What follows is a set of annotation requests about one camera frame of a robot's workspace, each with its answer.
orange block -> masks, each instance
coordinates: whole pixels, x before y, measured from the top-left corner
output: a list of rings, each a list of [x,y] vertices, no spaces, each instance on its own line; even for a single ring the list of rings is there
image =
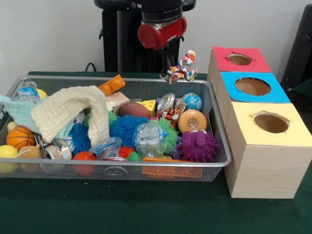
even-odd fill
[[[114,78],[110,79],[109,81],[102,84],[99,89],[105,94],[105,96],[109,96],[113,92],[121,89],[123,86],[126,85],[126,82],[123,80],[121,75],[117,75]]]
[[[143,158],[144,162],[190,162],[175,159],[163,159],[154,157]],[[187,178],[202,178],[202,167],[143,167],[142,173],[149,176],[149,178],[168,179],[173,176],[187,177]]]

orange basketball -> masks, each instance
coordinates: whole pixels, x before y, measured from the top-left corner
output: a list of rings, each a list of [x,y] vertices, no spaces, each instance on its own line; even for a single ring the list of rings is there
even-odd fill
[[[6,144],[12,145],[18,150],[24,146],[35,145],[35,136],[32,131],[24,127],[18,127],[9,132]]]

cream towel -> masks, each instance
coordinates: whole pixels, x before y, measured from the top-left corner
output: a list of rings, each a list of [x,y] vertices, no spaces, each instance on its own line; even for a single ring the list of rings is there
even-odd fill
[[[88,136],[95,146],[109,138],[109,114],[104,93],[95,86],[61,89],[34,107],[31,117],[50,143],[83,109],[91,107]]]

white wall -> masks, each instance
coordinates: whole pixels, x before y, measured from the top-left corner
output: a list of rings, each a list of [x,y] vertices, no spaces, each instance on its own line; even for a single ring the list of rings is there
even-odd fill
[[[259,47],[281,79],[295,33],[309,0],[197,0],[185,13],[181,44],[197,52],[206,73],[210,48]],[[101,9],[93,0],[0,1],[0,94],[29,71],[82,71],[92,61],[104,69],[98,40]]]

black cable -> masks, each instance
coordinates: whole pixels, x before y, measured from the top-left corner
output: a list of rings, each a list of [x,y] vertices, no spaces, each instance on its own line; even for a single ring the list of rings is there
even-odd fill
[[[93,71],[97,71],[97,69],[96,69],[96,67],[94,66],[94,64],[92,63],[92,62],[90,62],[90,63],[88,63],[88,65],[86,66],[86,69],[84,70],[85,72],[87,72],[88,71],[88,69],[89,69],[89,67],[90,67],[90,65],[93,67]]]

